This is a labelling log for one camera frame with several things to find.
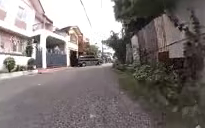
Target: bush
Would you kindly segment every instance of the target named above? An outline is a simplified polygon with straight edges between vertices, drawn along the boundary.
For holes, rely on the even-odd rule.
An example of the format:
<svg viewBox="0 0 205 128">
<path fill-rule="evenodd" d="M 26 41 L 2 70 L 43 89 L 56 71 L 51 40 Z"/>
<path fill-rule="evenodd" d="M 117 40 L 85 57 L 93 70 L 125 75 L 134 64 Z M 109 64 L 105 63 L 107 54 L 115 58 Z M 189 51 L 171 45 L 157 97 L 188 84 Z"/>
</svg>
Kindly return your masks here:
<svg viewBox="0 0 205 128">
<path fill-rule="evenodd" d="M 26 70 L 27 70 L 26 66 L 20 66 L 20 65 L 17 65 L 16 69 L 15 69 L 16 72 L 18 72 L 18 71 L 26 71 Z"/>
<path fill-rule="evenodd" d="M 151 91 L 158 91 L 170 103 L 176 104 L 180 93 L 177 75 L 164 65 L 138 65 L 133 73 L 135 79 L 146 85 Z"/>
<path fill-rule="evenodd" d="M 34 66 L 35 66 L 35 59 L 33 58 L 29 59 L 27 62 L 27 69 L 34 70 Z"/>
<path fill-rule="evenodd" d="M 4 60 L 3 64 L 5 65 L 6 69 L 7 69 L 9 72 L 11 72 L 11 71 L 14 69 L 14 67 L 15 67 L 15 65 L 16 65 L 16 62 L 15 62 L 14 58 L 12 58 L 12 57 L 7 57 L 7 58 Z"/>
</svg>

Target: utility pole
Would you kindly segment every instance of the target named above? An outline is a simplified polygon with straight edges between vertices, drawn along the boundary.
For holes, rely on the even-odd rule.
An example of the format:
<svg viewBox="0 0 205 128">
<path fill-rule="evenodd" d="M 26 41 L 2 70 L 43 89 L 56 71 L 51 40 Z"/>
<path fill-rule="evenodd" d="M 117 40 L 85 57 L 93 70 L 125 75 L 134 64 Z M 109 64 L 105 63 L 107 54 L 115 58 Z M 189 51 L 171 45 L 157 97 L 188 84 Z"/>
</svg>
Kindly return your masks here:
<svg viewBox="0 0 205 128">
<path fill-rule="evenodd" d="M 102 12 L 103 12 L 103 0 L 100 0 L 100 7 L 101 7 L 101 15 L 102 15 Z M 103 60 L 103 63 L 104 63 L 104 41 L 103 40 L 101 40 L 101 45 L 102 45 L 101 57 L 102 57 L 102 60 Z"/>
</svg>

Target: tree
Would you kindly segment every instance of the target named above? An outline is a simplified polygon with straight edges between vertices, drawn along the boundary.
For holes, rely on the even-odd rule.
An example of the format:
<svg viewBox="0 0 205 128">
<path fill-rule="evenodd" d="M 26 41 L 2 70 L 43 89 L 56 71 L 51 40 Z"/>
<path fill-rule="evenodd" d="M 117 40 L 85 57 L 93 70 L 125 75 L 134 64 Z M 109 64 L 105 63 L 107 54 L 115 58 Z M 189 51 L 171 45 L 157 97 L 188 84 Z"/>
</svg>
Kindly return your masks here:
<svg viewBox="0 0 205 128">
<path fill-rule="evenodd" d="M 89 47 L 86 49 L 87 55 L 95 55 L 97 56 L 99 53 L 99 48 L 96 45 L 89 45 Z"/>
<path fill-rule="evenodd" d="M 122 22 L 126 33 L 143 28 L 165 10 L 172 9 L 177 0 L 113 0 L 115 18 Z"/>
<path fill-rule="evenodd" d="M 118 37 L 118 33 L 112 32 L 111 36 L 103 41 L 107 46 L 113 48 L 115 56 L 121 63 L 125 63 L 126 58 L 126 42 L 123 38 Z"/>
</svg>

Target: car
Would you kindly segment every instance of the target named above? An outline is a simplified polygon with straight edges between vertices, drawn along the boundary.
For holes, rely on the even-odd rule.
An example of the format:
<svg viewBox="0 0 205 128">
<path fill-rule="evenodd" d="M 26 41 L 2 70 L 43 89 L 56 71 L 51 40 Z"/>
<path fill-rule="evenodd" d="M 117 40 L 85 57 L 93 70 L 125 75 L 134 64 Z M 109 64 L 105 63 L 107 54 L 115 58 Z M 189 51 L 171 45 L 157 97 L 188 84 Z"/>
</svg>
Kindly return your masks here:
<svg viewBox="0 0 205 128">
<path fill-rule="evenodd" d="M 79 57 L 78 65 L 80 67 L 101 65 L 101 60 L 94 55 L 84 55 Z"/>
</svg>

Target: roof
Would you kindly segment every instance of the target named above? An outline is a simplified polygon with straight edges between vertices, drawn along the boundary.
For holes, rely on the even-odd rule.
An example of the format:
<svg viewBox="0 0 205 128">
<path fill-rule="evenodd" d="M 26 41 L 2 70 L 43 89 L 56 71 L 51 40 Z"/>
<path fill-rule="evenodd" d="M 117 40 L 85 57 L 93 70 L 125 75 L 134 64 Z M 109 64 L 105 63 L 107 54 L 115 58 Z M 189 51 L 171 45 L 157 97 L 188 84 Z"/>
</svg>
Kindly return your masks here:
<svg viewBox="0 0 205 128">
<path fill-rule="evenodd" d="M 78 26 L 68 26 L 68 27 L 61 28 L 57 31 L 63 31 L 68 33 L 71 29 L 73 29 L 77 33 L 77 35 L 83 35 L 83 33 L 80 31 Z"/>
<path fill-rule="evenodd" d="M 48 18 L 48 16 L 45 15 L 45 10 L 44 10 L 43 5 L 42 5 L 42 3 L 41 3 L 40 0 L 30 0 L 30 2 L 31 2 L 32 5 L 34 6 L 35 10 L 36 10 L 38 13 L 40 13 L 40 15 L 43 15 L 43 16 L 47 19 L 47 21 L 49 21 L 50 23 L 53 24 L 53 21 L 52 21 L 50 18 Z"/>
</svg>

